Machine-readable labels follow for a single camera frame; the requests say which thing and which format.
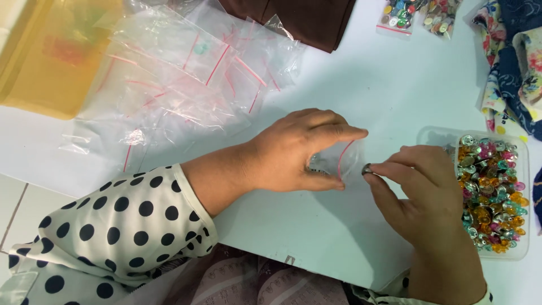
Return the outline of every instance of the folded fabric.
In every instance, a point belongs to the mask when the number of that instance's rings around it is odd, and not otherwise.
[[[540,171],[534,178],[534,186],[533,186],[534,212],[538,216],[538,221],[542,224],[542,205],[540,204],[541,201],[542,201],[542,169],[540,169]]]
[[[517,33],[542,26],[542,0],[498,0],[506,28],[505,46],[499,50],[499,88],[502,98],[517,117],[518,123],[542,141],[542,121],[534,121],[529,109],[519,99],[521,70],[512,41]]]
[[[488,1],[475,15],[473,23],[480,26],[483,49],[491,65],[481,111],[487,128],[492,132],[519,136],[527,142],[527,132],[515,121],[507,110],[499,89],[499,50],[505,46],[506,29],[500,19],[501,11],[497,0]]]
[[[523,76],[519,99],[527,108],[534,108],[531,116],[538,121],[542,119],[542,27],[517,33],[512,45]]]
[[[259,23],[275,14],[296,40],[328,53],[336,50],[356,0],[220,0],[226,11]]]

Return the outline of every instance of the polka dot shirt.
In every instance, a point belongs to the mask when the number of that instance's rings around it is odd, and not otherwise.
[[[33,242],[9,252],[1,304],[113,304],[180,257],[218,242],[180,165],[106,183],[36,224]]]

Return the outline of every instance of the stack of plastic bags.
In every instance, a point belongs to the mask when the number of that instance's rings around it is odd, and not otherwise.
[[[127,5],[61,149],[136,172],[150,145],[187,149],[206,134],[250,125],[266,94],[292,85],[305,45],[274,16],[264,26],[217,0]]]

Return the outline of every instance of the hand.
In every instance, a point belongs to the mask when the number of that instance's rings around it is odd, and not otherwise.
[[[469,238],[461,224],[463,197],[454,164],[442,148],[403,146],[371,170],[400,184],[409,198],[397,199],[382,178],[364,175],[386,221],[417,251],[443,251],[456,238]]]
[[[308,170],[310,158],[340,141],[365,138],[367,130],[348,125],[331,110],[305,109],[279,119],[243,144],[244,171],[254,188],[275,192],[343,190],[337,177]]]

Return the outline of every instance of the white table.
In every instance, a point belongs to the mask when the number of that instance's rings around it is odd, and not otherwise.
[[[297,86],[270,96],[252,128],[233,138],[205,139],[184,155],[150,150],[141,169],[240,143],[307,107],[332,109],[367,128],[368,162],[381,162],[401,145],[416,144],[418,131],[427,125],[485,130],[476,103],[489,67],[481,39],[469,25],[475,2],[463,3],[459,16],[468,17],[457,21],[453,40],[443,42],[419,26],[410,41],[378,35],[381,1],[359,0],[339,49],[331,55],[309,49]],[[0,173],[76,197],[119,175],[103,160],[57,149],[65,124],[0,107]],[[530,139],[529,147],[534,177],[542,166],[542,144]],[[397,185],[391,187],[403,195]],[[531,249],[525,259],[483,263],[495,304],[536,303],[542,238],[535,236],[531,217]],[[253,192],[215,223],[222,243],[283,262],[291,256],[295,266],[374,289],[409,266],[411,247],[384,221],[367,186],[343,193]]]

